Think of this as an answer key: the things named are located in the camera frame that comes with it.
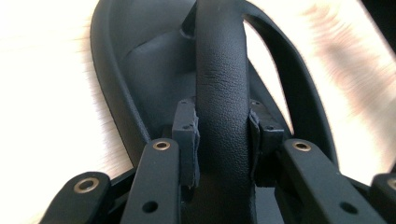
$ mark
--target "wooden surface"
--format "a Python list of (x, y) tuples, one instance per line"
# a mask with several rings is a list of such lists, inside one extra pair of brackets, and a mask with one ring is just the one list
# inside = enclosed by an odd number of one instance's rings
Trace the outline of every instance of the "wooden surface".
[[(362, 4), (257, 1), (318, 86), (341, 171), (369, 184), (396, 158), (396, 63)], [(97, 0), (0, 1), (0, 223), (37, 223), (75, 175), (132, 167), (92, 65)], [(283, 108), (276, 70), (247, 27), (248, 55)]]

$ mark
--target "wooden table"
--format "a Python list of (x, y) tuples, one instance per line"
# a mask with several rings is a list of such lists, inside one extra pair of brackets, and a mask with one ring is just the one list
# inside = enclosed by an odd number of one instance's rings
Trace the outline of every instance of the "wooden table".
[[(357, 0), (257, 1), (303, 54), (341, 171), (366, 184), (396, 158), (396, 63)], [(64, 183), (132, 168), (92, 64), (97, 0), (0, 2), (0, 223), (37, 223)], [(288, 118), (274, 65), (247, 26), (248, 56)]]

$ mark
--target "wood grain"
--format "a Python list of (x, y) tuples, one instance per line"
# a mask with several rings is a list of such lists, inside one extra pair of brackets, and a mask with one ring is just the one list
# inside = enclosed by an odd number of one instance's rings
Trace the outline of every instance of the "wood grain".
[[(302, 53), (341, 171), (364, 183), (396, 158), (396, 63), (361, 3), (254, 1)], [(0, 223), (37, 223), (71, 177), (132, 168), (94, 72), (97, 0), (0, 2)], [(248, 55), (287, 117), (276, 70), (247, 27)]]

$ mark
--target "metal rivet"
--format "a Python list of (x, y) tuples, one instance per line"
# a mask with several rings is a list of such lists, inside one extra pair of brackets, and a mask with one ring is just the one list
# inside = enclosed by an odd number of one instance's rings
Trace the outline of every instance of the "metal rivet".
[(389, 185), (392, 189), (396, 190), (396, 179), (395, 179), (395, 178), (389, 179), (389, 180), (388, 180), (388, 185)]
[(166, 150), (171, 146), (170, 143), (168, 142), (158, 142), (154, 144), (154, 148), (160, 151)]
[(309, 150), (311, 150), (311, 146), (309, 146), (306, 143), (302, 143), (302, 142), (293, 143), (293, 147), (295, 149), (297, 149), (297, 150), (300, 150), (300, 151), (309, 151)]
[(77, 182), (74, 186), (75, 193), (88, 193), (99, 185), (99, 179), (95, 177), (88, 177)]

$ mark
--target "light wood surface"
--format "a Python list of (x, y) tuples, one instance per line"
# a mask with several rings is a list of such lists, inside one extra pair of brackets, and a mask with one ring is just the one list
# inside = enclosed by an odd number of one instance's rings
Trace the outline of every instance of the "light wood surface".
[[(255, 1), (316, 82), (341, 171), (366, 184), (396, 158), (396, 63), (362, 4)], [(0, 1), (0, 223), (37, 223), (64, 183), (132, 168), (93, 69), (97, 0)], [(247, 26), (248, 56), (287, 117), (276, 70)]]

